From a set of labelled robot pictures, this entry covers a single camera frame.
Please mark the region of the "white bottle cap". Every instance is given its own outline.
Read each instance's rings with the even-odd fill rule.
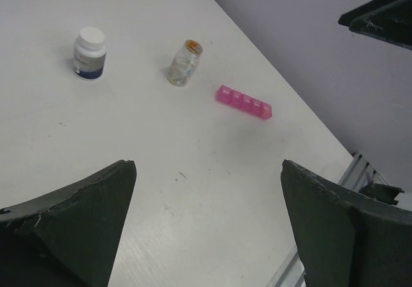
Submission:
[[[87,26],[80,30],[78,42],[86,48],[99,49],[104,46],[104,39],[102,31]]]

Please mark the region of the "bottle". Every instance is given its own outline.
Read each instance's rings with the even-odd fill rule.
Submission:
[[[73,67],[75,73],[87,80],[99,78],[103,74],[106,59],[104,34],[90,26],[82,28],[75,41]]]
[[[185,86],[198,67],[203,48],[196,41],[185,41],[170,66],[167,79],[175,86]]]

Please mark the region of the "white pill bottle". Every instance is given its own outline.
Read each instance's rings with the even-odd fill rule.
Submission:
[[[90,26],[82,28],[75,41],[74,70],[83,79],[94,80],[103,74],[106,59],[104,34]]]

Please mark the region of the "cork lid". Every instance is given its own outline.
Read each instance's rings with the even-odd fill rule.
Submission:
[[[185,46],[191,53],[200,55],[203,52],[203,48],[196,41],[186,41]]]

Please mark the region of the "bottle label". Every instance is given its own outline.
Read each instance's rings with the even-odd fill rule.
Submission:
[[[74,70],[75,73],[85,79],[96,79],[103,74],[104,60],[106,54],[102,57],[87,57],[75,50]]]

